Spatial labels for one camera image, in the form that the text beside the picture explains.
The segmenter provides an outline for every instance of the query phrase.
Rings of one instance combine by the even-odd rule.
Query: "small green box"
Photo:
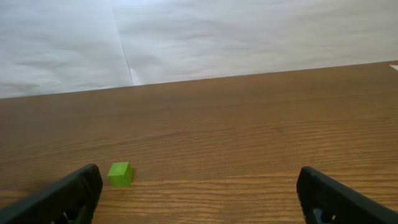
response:
[[[108,173],[113,187],[128,187],[134,178],[129,162],[115,162]]]

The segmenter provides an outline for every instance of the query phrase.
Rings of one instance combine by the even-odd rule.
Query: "wood grain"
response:
[[[0,100],[0,206],[95,163],[94,223],[304,223],[302,166],[398,210],[389,64]],[[121,161],[136,178],[113,189]]]

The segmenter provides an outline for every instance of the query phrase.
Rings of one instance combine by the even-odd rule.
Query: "white sheet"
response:
[[[398,60],[397,0],[114,0],[135,85]]]
[[[108,0],[0,2],[0,98],[128,85]]]

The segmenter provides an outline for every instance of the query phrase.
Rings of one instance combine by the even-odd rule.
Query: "white backdrop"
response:
[[[398,60],[397,9],[396,0],[4,0],[0,98]]]

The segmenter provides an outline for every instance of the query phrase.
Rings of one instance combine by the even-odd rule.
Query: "wooden table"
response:
[[[304,223],[312,166],[398,210],[388,63],[0,100],[0,206],[99,166],[94,223]],[[136,168],[113,189],[113,162]]]

